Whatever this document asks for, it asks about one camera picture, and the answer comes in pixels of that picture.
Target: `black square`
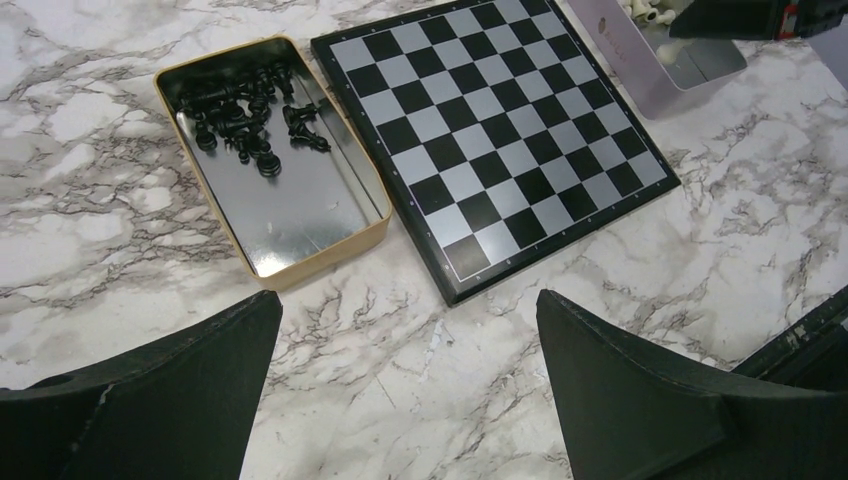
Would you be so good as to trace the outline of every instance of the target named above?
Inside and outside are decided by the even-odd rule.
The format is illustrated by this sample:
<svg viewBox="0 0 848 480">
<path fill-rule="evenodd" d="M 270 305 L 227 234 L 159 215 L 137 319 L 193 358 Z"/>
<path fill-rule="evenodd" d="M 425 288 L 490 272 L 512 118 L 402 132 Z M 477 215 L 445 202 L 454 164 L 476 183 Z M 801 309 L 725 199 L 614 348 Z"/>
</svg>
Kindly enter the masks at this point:
<svg viewBox="0 0 848 480">
<path fill-rule="evenodd" d="M 519 248 L 527 248 L 547 236 L 536 214 L 529 208 L 507 218 L 504 223 Z"/>
<path fill-rule="evenodd" d="M 359 98 L 365 98 L 368 95 L 380 93 L 389 88 L 383 74 L 377 65 L 366 65 L 347 72 L 350 83 L 356 89 L 356 94 Z"/>
<path fill-rule="evenodd" d="M 522 45 L 530 45 L 545 38 L 536 27 L 536 24 L 533 23 L 533 20 L 529 18 L 511 23 L 509 26 Z"/>
<path fill-rule="evenodd" d="M 433 45 L 456 38 L 456 33 L 454 33 L 453 28 L 451 28 L 450 23 L 448 23 L 445 17 L 424 20 L 419 25 L 421 25 L 421 30 L 424 30 L 424 35 L 427 35 L 427 39 Z"/>
<path fill-rule="evenodd" d="M 527 10 L 531 16 L 541 15 L 545 12 L 551 11 L 548 8 L 548 4 L 545 3 L 545 0 L 521 0 L 521 4 L 524 5 L 524 9 Z"/>
<path fill-rule="evenodd" d="M 583 139 L 586 140 L 586 143 L 594 143 L 598 140 L 609 135 L 607 133 L 607 129 L 604 128 L 604 124 L 601 123 L 601 120 L 595 115 L 595 112 L 589 112 L 586 115 L 582 115 L 573 120 L 574 126 L 577 127 L 577 130 L 580 132 L 580 135 L 583 135 Z"/>
<path fill-rule="evenodd" d="M 424 148 L 433 160 L 436 170 L 440 172 L 444 172 L 468 160 L 450 133 L 424 142 Z"/>
<path fill-rule="evenodd" d="M 533 64 L 533 60 L 530 60 L 530 55 L 527 55 L 527 52 L 523 48 L 516 48 L 515 50 L 503 53 L 501 54 L 501 58 L 507 68 L 509 68 L 509 71 L 516 77 L 536 70 L 536 65 Z"/>
<path fill-rule="evenodd" d="M 569 75 L 565 70 L 565 67 L 559 63 L 551 65 L 550 67 L 545 67 L 539 70 L 539 72 L 542 74 L 542 77 L 545 78 L 545 81 L 548 82 L 548 85 L 554 93 L 571 90 L 576 86 L 574 80 L 571 79 L 571 75 Z"/>
<path fill-rule="evenodd" d="M 486 252 L 480 247 L 480 243 L 474 235 L 469 235 L 445 247 L 445 255 L 448 256 L 448 260 L 450 260 L 456 276 L 460 280 L 464 280 L 490 265 Z"/>
<path fill-rule="evenodd" d="M 432 47 L 408 53 L 406 58 L 419 78 L 429 77 L 445 70 L 445 64 Z"/>
<path fill-rule="evenodd" d="M 583 96 L 586 97 L 586 101 L 588 101 L 589 105 L 591 105 L 595 110 L 613 102 L 612 95 L 610 95 L 609 90 L 607 90 L 607 87 L 605 87 L 603 82 L 601 82 L 600 78 L 590 80 L 583 85 L 580 85 L 580 91 L 583 92 Z"/>
<path fill-rule="evenodd" d="M 615 140 L 615 144 L 618 145 L 619 150 L 621 150 L 621 153 L 624 154 L 624 158 L 628 160 L 648 150 L 648 147 L 645 146 L 645 142 L 639 138 L 639 135 L 633 127 L 614 134 L 612 139 Z"/>
<path fill-rule="evenodd" d="M 547 130 L 524 139 L 524 143 L 527 144 L 527 148 L 530 150 L 530 153 L 533 154 L 533 158 L 536 159 L 536 163 L 539 165 L 543 165 L 562 157 L 562 150 L 559 149 L 554 141 L 554 137 L 552 137 Z"/>
<path fill-rule="evenodd" d="M 471 13 L 474 14 L 477 18 L 477 22 L 484 30 L 495 28 L 506 23 L 506 20 L 503 19 L 503 15 L 501 15 L 501 12 L 498 11 L 498 8 L 493 3 L 474 7 L 471 9 Z"/>
<path fill-rule="evenodd" d="M 486 86 L 486 79 L 480 74 L 480 70 L 473 63 L 456 67 L 450 71 L 451 78 L 456 83 L 459 91 L 464 94 L 480 90 Z"/>
<path fill-rule="evenodd" d="M 639 177 L 636 176 L 636 172 L 633 171 L 633 167 L 626 162 L 607 170 L 607 176 L 610 177 L 612 184 L 615 185 L 622 197 L 626 197 L 644 186 Z"/>
<path fill-rule="evenodd" d="M 395 87 L 392 92 L 394 92 L 400 108 L 407 115 L 433 105 L 433 100 L 427 93 L 427 89 L 418 81 Z"/>
<path fill-rule="evenodd" d="M 479 232 L 501 219 L 495 204 L 492 203 L 486 192 L 472 195 L 461 200 L 457 205 L 459 205 L 462 216 L 465 217 L 465 221 L 468 222 L 468 226 L 471 227 L 473 232 Z"/>
<path fill-rule="evenodd" d="M 559 199 L 575 222 L 581 218 L 588 217 L 598 210 L 595 202 L 592 201 L 592 197 L 589 196 L 589 192 L 586 191 L 582 184 L 575 185 L 561 192 Z"/>
<path fill-rule="evenodd" d="M 363 38 L 374 60 L 381 61 L 403 54 L 392 32 L 381 32 Z"/>
<path fill-rule="evenodd" d="M 406 117 L 400 117 L 377 127 L 389 153 L 395 155 L 421 144 Z"/>
<path fill-rule="evenodd" d="M 546 127 L 551 128 L 555 125 L 568 121 L 568 113 L 562 108 L 559 100 L 556 97 L 545 97 L 533 102 L 533 108 L 542 119 L 542 123 Z"/>
<path fill-rule="evenodd" d="M 572 40 L 566 33 L 558 37 L 548 39 L 548 43 L 551 45 L 551 48 L 554 50 L 554 53 L 556 53 L 560 61 L 564 62 L 569 58 L 580 56 L 580 49 L 577 48 L 577 45 L 574 44 L 574 40 Z"/>
<path fill-rule="evenodd" d="M 515 177 L 515 183 L 518 184 L 518 188 L 530 205 L 535 205 L 556 193 L 540 168 L 534 168 Z"/>
<path fill-rule="evenodd" d="M 433 175 L 414 183 L 409 186 L 409 190 L 412 191 L 412 196 L 415 197 L 415 201 L 418 202 L 418 206 L 421 207 L 424 215 L 438 212 L 454 203 L 441 175 Z"/>
<path fill-rule="evenodd" d="M 452 132 L 462 130 L 477 123 L 477 117 L 463 97 L 457 97 L 439 104 L 437 107 L 445 123 Z"/>
<path fill-rule="evenodd" d="M 483 130 L 486 131 L 486 135 L 489 136 L 489 140 L 492 141 L 495 148 L 501 148 L 521 140 L 521 135 L 512 126 L 512 121 L 505 113 L 487 118 L 480 122 L 480 125 L 483 126 Z"/>
<path fill-rule="evenodd" d="M 595 158 L 595 154 L 592 153 L 589 147 L 575 150 L 566 155 L 565 158 L 568 159 L 568 163 L 571 165 L 574 173 L 577 174 L 577 178 L 581 181 L 588 180 L 604 171 L 604 168 L 598 163 L 598 159 Z"/>
<path fill-rule="evenodd" d="M 495 46 L 492 45 L 491 40 L 489 40 L 489 37 L 483 32 L 462 37 L 459 41 L 462 42 L 465 46 L 465 50 L 468 51 L 468 55 L 470 55 L 474 60 L 491 57 L 498 53 L 498 51 L 495 50 Z"/>
<path fill-rule="evenodd" d="M 501 106 L 507 112 L 530 103 L 530 100 L 527 99 L 527 95 L 524 95 L 524 91 L 521 90 L 518 82 L 513 79 L 493 85 L 492 93 L 495 94 L 495 97 L 497 97 Z"/>
<path fill-rule="evenodd" d="M 471 160 L 471 168 L 484 188 L 494 187 L 512 178 L 498 152 L 491 152 Z"/>
</svg>

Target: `box of white chess pieces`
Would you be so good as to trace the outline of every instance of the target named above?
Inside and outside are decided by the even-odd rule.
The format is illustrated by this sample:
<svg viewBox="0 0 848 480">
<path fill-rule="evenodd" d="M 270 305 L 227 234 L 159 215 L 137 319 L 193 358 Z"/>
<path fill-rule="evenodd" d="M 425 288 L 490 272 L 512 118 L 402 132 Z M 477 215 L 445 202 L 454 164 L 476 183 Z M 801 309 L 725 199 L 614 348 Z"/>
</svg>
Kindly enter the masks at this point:
<svg viewBox="0 0 848 480">
<path fill-rule="evenodd" d="M 383 240 L 383 182 L 285 36 L 166 68 L 154 88 L 248 272 L 285 290 Z"/>
<path fill-rule="evenodd" d="M 691 0 L 569 0 L 648 119 L 696 108 L 747 68 L 729 40 L 680 41 L 668 25 Z"/>
</svg>

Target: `gold-rimmed box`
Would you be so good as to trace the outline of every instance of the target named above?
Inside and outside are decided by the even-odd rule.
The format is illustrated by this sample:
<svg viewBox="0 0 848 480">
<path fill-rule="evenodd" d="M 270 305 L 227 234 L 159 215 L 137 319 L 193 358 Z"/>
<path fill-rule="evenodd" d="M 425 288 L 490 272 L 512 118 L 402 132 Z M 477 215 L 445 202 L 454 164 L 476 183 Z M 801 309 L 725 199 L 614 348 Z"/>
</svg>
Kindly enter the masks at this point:
<svg viewBox="0 0 848 480">
<path fill-rule="evenodd" d="M 198 85 L 235 79 L 257 63 L 277 60 L 292 69 L 293 105 L 317 106 L 309 127 L 331 150 L 291 143 L 278 91 L 265 130 L 282 170 L 266 178 L 253 161 L 240 163 L 220 137 L 211 154 L 199 149 L 194 122 L 181 113 L 179 98 Z M 154 86 L 212 211 L 263 288 L 286 290 L 385 238 L 393 209 L 380 174 L 290 38 L 275 35 L 166 68 L 155 75 Z"/>
</svg>

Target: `purple box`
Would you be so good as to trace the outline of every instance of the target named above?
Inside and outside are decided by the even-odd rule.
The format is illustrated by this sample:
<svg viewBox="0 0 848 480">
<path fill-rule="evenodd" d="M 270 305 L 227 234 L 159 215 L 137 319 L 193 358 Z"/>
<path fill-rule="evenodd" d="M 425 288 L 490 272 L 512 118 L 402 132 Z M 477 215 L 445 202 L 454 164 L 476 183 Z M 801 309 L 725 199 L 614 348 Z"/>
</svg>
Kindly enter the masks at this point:
<svg viewBox="0 0 848 480">
<path fill-rule="evenodd" d="M 684 48 L 676 63 L 663 65 L 655 52 L 673 41 L 667 28 L 637 27 L 617 0 L 569 0 L 568 5 L 645 118 L 668 117 L 707 102 L 748 66 L 732 41 L 706 39 Z"/>
</svg>

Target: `marble surface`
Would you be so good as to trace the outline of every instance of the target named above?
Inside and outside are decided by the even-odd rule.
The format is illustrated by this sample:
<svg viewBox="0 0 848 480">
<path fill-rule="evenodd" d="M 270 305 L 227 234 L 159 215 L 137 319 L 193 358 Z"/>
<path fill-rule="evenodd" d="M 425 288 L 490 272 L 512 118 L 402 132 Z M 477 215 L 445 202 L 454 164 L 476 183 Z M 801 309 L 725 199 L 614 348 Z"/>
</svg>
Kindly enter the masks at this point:
<svg viewBox="0 0 848 480">
<path fill-rule="evenodd" d="M 0 384 L 116 355 L 258 290 L 166 122 L 156 71 L 278 32 L 308 51 L 433 3 L 0 4 Z M 803 42 L 742 49 L 749 70 L 710 104 L 646 123 L 684 183 L 649 207 L 451 310 L 396 219 L 374 250 L 283 294 L 243 477 L 570 478 L 541 288 L 729 369 L 848 283 L 848 95 Z"/>
</svg>

